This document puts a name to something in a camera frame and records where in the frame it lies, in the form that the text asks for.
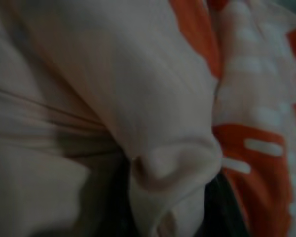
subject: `orange and white patterned fabric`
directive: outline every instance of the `orange and white patterned fabric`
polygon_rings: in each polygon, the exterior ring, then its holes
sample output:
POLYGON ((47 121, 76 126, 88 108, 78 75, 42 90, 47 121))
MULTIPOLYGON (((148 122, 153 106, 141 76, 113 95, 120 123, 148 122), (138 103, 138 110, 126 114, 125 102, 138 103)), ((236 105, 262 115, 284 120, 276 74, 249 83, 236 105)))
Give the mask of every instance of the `orange and white patterned fabric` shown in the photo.
POLYGON ((5 156, 107 183, 118 144, 143 237, 193 236, 221 167, 252 236, 296 237, 296 16, 275 4, 0 0, 0 108, 5 156))

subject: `crumpled fabric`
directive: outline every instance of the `crumpled fabric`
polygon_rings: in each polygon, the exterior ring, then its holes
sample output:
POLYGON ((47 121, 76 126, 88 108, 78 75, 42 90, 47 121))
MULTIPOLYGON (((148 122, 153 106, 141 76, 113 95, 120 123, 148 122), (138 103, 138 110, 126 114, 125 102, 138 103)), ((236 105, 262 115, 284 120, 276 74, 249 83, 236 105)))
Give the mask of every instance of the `crumpled fabric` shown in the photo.
POLYGON ((0 159, 41 154, 96 174, 97 221, 125 154, 143 237, 193 236, 221 168, 253 236, 296 236, 296 16, 261 0, 1 0, 0 159))

